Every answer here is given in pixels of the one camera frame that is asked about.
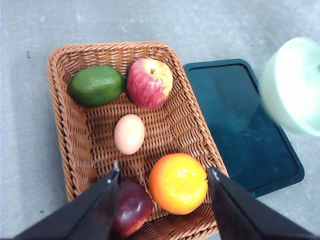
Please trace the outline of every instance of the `gray floor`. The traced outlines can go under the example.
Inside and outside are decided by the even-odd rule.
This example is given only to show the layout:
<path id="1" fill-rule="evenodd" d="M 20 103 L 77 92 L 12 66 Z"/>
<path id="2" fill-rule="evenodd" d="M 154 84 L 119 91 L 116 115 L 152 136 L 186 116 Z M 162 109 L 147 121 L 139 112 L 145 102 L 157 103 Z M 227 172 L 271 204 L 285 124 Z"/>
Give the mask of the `gray floor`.
<path id="1" fill-rule="evenodd" d="M 242 58 L 259 77 L 289 39 L 320 42 L 319 15 L 319 0 L 2 0 L 1 237 L 66 203 L 46 73 L 53 49 L 154 40 L 175 49 L 183 64 Z M 260 200 L 320 234 L 320 138 L 287 135 L 305 179 Z"/>

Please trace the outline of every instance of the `lime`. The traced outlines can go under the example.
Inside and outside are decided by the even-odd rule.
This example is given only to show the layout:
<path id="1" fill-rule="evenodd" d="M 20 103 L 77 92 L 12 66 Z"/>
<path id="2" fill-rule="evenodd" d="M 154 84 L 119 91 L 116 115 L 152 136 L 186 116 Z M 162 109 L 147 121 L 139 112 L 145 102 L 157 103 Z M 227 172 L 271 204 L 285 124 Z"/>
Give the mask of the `lime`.
<path id="1" fill-rule="evenodd" d="M 78 71 L 68 86 L 69 95 L 87 107 L 112 102 L 126 88 L 126 77 L 109 65 L 91 66 Z"/>

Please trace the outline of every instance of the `egg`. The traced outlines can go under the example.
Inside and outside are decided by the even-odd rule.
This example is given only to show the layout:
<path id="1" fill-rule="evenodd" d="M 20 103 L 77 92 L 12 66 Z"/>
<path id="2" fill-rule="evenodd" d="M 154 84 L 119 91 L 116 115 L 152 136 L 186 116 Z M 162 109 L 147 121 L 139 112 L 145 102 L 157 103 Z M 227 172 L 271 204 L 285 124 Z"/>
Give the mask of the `egg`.
<path id="1" fill-rule="evenodd" d="M 121 153 L 125 155 L 134 154 L 139 150 L 144 139 L 145 125 L 137 115 L 125 115 L 116 123 L 113 140 Z"/>

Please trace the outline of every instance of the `wicker basket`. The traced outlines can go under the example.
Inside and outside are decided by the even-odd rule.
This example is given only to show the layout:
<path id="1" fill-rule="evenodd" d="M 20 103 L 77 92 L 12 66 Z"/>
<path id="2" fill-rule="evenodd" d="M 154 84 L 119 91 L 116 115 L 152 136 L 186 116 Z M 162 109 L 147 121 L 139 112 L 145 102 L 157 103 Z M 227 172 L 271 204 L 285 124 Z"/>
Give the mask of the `wicker basket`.
<path id="1" fill-rule="evenodd" d="M 139 58 L 166 63 L 173 88 L 156 109 L 142 109 L 126 94 L 106 105 L 85 107 L 67 93 L 79 70 L 108 64 L 127 75 Z M 118 160 L 122 173 L 135 178 L 145 190 L 153 165 L 169 153 L 188 153 L 204 168 L 216 166 L 227 173 L 177 54 L 161 42 L 121 42 L 65 45 L 48 58 L 47 72 L 62 157 L 68 201 L 105 175 Z M 138 115 L 145 124 L 145 140 L 133 155 L 121 154 L 114 145 L 113 129 L 126 114 Z M 149 221 L 131 238 L 139 240 L 203 239 L 218 231 L 210 196 L 187 215 L 172 215 L 154 202 Z"/>

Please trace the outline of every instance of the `apple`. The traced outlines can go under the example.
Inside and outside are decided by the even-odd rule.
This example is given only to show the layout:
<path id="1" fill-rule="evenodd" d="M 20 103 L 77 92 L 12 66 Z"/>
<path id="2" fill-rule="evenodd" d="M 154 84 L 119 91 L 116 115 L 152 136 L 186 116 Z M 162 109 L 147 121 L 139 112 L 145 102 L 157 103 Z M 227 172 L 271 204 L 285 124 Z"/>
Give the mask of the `apple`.
<path id="1" fill-rule="evenodd" d="M 140 58 L 129 70 L 126 92 L 134 104 L 154 109 L 166 101 L 172 85 L 173 76 L 168 65 L 152 58 Z"/>
<path id="2" fill-rule="evenodd" d="M 151 197 L 132 178 L 123 176 L 111 239 L 124 239 L 136 232 L 149 218 L 153 207 Z"/>

